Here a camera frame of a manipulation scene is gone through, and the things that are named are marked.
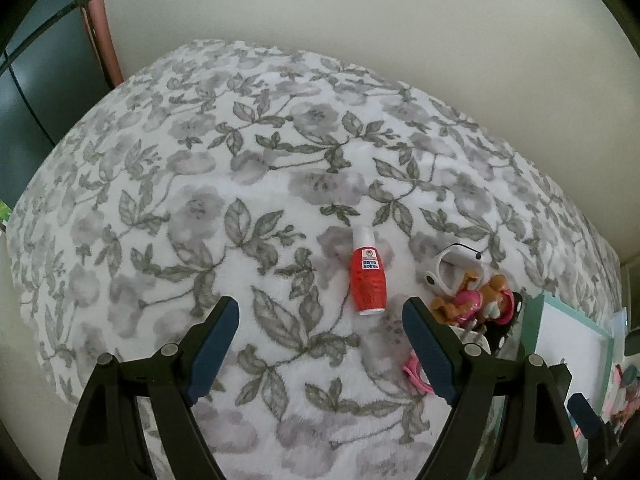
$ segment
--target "wall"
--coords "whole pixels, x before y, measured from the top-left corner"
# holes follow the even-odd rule
[[[0,419],[37,475],[55,480],[75,406],[45,380],[34,333],[20,318],[10,265],[0,233]]]
[[[105,0],[130,75],[194,38],[353,61],[465,111],[640,251],[640,60],[600,0]]]

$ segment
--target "bed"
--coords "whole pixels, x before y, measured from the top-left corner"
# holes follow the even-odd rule
[[[357,224],[375,227],[385,263],[380,316],[351,303]],[[38,170],[7,234],[42,373],[70,403],[101,352],[149,356],[220,295],[238,300],[231,351],[193,409],[236,480],[418,473],[449,410],[402,374],[400,309],[431,301],[424,269],[452,241],[514,290],[547,291],[603,327],[621,308],[616,253],[507,142],[363,67],[242,41],[193,41],[105,96]]]

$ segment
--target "screw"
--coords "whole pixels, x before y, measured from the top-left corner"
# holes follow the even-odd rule
[[[534,366],[542,366],[545,363],[545,360],[538,354],[531,354],[529,356],[529,362]]]
[[[98,355],[98,364],[100,366],[106,366],[111,362],[112,359],[113,356],[109,352],[104,352]]]
[[[171,357],[178,353],[178,345],[176,343],[167,343],[160,349],[160,353],[164,357]]]
[[[478,357],[482,353],[482,349],[473,343],[465,345],[465,353],[471,357]]]

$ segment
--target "black wire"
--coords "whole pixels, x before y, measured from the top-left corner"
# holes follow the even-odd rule
[[[27,110],[29,110],[29,113],[31,114],[31,116],[35,119],[37,125],[42,130],[42,133],[44,134],[44,136],[47,137],[47,139],[49,140],[49,142],[51,143],[52,146],[55,146],[56,143],[53,141],[53,139],[51,138],[49,133],[46,131],[46,129],[44,128],[44,126],[40,122],[38,116],[36,115],[36,112],[33,111],[33,108],[31,108],[31,105],[27,101],[27,96],[24,95],[24,92],[22,91],[22,88],[20,87],[20,83],[18,83],[18,78],[15,76],[14,68],[11,66],[11,63],[9,62],[9,55],[6,52],[6,49],[4,50],[4,59],[6,60],[7,67],[9,69],[9,74],[11,74],[11,79],[14,80],[15,87],[18,89],[18,93],[20,94],[20,97],[24,101],[24,104],[26,105]]]

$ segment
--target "red bottle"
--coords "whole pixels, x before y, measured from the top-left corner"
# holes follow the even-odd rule
[[[354,227],[351,257],[351,295],[362,316],[383,312],[386,307],[386,279],[376,238],[370,227]]]

